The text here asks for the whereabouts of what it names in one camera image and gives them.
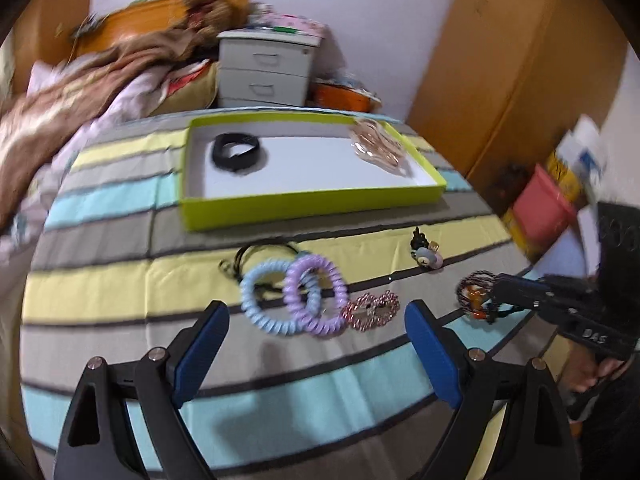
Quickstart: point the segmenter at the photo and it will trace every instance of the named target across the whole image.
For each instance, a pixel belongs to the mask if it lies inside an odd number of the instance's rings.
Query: human hand
[[[625,363],[607,357],[598,364],[591,350],[574,342],[571,342],[571,345],[572,348],[560,382],[572,392],[585,392],[594,387],[600,378],[606,377],[614,371],[611,379],[617,379],[629,368],[632,361],[629,359]]]

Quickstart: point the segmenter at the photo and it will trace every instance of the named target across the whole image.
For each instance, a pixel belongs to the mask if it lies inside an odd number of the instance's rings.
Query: drawer
[[[312,46],[229,38],[220,43],[220,68],[260,70],[307,77],[313,52]]]
[[[306,97],[306,77],[256,72],[220,70],[220,97],[302,106]]]

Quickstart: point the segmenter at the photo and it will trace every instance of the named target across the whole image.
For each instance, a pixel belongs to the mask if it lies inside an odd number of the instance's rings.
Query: blanket
[[[80,126],[102,115],[148,67],[184,60],[193,47],[188,30],[145,34],[104,51],[57,84],[18,98],[0,120],[0,230],[38,169]]]
[[[84,64],[87,59],[76,61]],[[31,69],[27,92],[37,92],[57,83],[80,66],[74,65],[76,61],[64,69],[37,61]],[[58,194],[62,180],[78,152],[104,131],[127,121],[147,117],[158,108],[162,102],[162,82],[171,67],[170,64],[159,64],[145,70],[117,95],[105,113],[80,126],[71,140],[53,157],[51,163],[45,164],[36,172],[27,195],[20,202],[14,218],[5,229],[5,234],[0,236],[0,270],[9,263],[15,253],[21,252],[37,240],[53,199]],[[0,272],[0,286],[3,279],[4,276]]]

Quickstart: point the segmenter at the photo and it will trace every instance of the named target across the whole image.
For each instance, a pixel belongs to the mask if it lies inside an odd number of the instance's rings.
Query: striped bedsheet
[[[189,118],[138,121],[101,137],[76,158],[47,219],[20,338],[24,408],[47,475],[86,361],[136,360],[166,346],[213,299],[230,307],[230,329],[181,412],[219,478],[405,480],[420,470],[451,413],[434,398],[402,313],[383,328],[333,338],[265,334],[218,270],[248,242],[290,240],[324,254],[352,298],[385,289],[402,306],[422,298],[468,347],[499,360],[521,363],[548,345],[553,327],[529,312],[492,326],[462,316],[454,288],[473,270],[535,273],[464,178],[407,126],[397,127],[447,180],[439,202],[198,234],[183,230],[175,192]],[[441,270],[416,267],[415,226],[440,243]],[[279,254],[260,251],[250,264]],[[277,296],[263,307],[286,315]],[[145,465],[161,477],[140,407],[132,402],[129,412]]]

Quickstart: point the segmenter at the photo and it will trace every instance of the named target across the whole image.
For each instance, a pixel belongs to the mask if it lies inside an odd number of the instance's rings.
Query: white drawer cabinet
[[[220,34],[222,107],[303,106],[320,38],[262,30]]]

